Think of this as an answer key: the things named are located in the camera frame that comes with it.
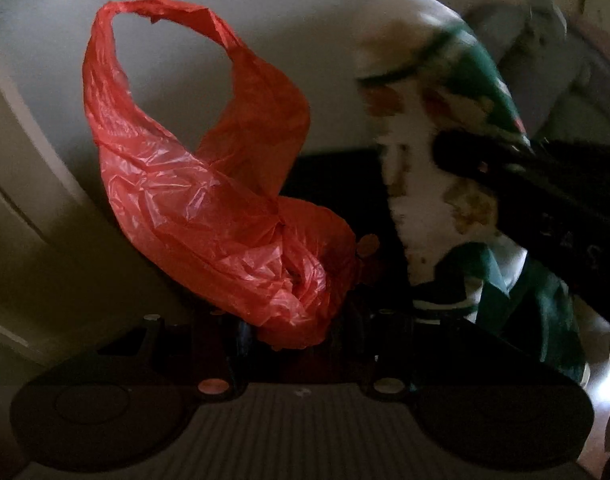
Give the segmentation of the red plastic bag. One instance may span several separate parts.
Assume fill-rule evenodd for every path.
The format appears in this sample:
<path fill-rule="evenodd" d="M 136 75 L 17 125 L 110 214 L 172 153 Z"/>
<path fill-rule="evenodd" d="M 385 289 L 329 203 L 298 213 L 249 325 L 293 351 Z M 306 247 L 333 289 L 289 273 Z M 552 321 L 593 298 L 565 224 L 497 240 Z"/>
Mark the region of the red plastic bag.
<path fill-rule="evenodd" d="M 185 26 L 225 50 L 232 97 L 195 150 L 134 102 L 112 27 L 126 13 Z M 356 239 L 330 209 L 281 193 L 311 122 L 299 88 L 212 10 L 177 0 L 105 4 L 82 75 L 101 179 L 130 243 L 266 344 L 321 344 L 354 283 Z"/>

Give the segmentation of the white green snack wrapper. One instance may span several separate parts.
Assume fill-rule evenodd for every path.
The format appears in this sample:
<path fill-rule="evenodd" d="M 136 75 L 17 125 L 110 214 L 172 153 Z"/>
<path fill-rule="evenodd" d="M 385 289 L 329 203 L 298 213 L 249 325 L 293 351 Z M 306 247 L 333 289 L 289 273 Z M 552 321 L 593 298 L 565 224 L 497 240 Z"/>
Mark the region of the white green snack wrapper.
<path fill-rule="evenodd" d="M 422 334 L 464 335 L 582 382 L 566 284 L 500 230 L 497 194 L 532 149 L 487 49 L 437 0 L 370 0 L 354 37 Z"/>

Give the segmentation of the beige door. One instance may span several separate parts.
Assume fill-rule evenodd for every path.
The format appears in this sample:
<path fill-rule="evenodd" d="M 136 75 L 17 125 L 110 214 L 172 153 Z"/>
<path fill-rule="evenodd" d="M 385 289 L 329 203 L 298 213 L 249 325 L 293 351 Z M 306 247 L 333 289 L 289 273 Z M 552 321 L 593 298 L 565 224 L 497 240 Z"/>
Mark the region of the beige door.
<path fill-rule="evenodd" d="M 0 56 L 0 338 L 37 362 L 89 344 L 111 234 Z"/>

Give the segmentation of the purple grey backpack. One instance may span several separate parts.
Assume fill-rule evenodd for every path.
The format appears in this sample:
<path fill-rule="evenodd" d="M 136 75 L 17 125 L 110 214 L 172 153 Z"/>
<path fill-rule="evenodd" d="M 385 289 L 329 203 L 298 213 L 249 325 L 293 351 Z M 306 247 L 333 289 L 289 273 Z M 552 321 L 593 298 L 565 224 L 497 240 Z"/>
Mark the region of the purple grey backpack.
<path fill-rule="evenodd" d="M 496 63 L 530 142 L 610 146 L 610 58 L 559 6 L 486 3 L 464 19 Z"/>

